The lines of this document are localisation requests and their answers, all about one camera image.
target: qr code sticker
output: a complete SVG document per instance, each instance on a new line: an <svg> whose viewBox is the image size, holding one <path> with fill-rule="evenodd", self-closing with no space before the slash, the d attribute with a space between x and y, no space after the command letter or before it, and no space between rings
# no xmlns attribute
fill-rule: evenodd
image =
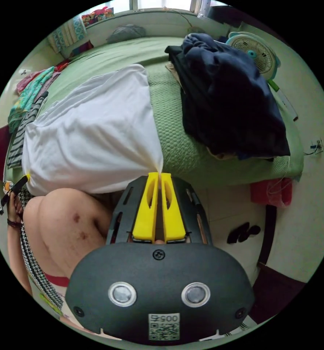
<svg viewBox="0 0 324 350"><path fill-rule="evenodd" d="M180 314L149 314L148 316L150 340L180 339Z"/></svg>

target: hand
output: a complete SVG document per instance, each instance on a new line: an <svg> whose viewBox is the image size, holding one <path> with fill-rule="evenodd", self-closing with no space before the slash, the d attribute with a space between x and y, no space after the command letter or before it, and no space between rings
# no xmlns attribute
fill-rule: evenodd
<svg viewBox="0 0 324 350"><path fill-rule="evenodd" d="M8 203L8 219L12 222L21 222L21 217L23 214L23 208L19 197L15 198L15 193L10 192L10 200Z"/></svg>

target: green bedspread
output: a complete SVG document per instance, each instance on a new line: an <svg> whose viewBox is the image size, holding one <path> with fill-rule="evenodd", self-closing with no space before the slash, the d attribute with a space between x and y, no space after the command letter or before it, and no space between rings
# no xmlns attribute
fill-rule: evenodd
<svg viewBox="0 0 324 350"><path fill-rule="evenodd" d="M151 103L164 156L164 171L191 182L195 187L212 187L257 182L265 179L294 177L303 170L303 148L299 133L283 103L278 101L287 129L291 157L274 162L262 159L216 160L204 146L185 134L182 125L180 87L166 69L168 45L180 45L182 38L141 38L104 45L77 57L49 88L49 97L40 113L65 98L87 79L133 63L148 72Z"/></svg>

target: navy clothing pile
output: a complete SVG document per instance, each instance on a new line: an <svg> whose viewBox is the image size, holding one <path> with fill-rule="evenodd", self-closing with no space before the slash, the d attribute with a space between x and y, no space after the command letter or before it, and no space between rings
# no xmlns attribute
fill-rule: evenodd
<svg viewBox="0 0 324 350"><path fill-rule="evenodd" d="M181 46L168 46L165 52L182 86L187 134L215 155L290 155L276 101L247 54L207 34L189 34Z"/></svg>

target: bracelet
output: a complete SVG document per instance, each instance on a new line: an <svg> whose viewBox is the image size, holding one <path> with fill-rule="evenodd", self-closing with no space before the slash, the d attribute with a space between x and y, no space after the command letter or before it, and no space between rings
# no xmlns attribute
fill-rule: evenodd
<svg viewBox="0 0 324 350"><path fill-rule="evenodd" d="M13 222L11 220L8 219L8 225L11 226L11 227L22 227L22 224L20 222Z"/></svg>

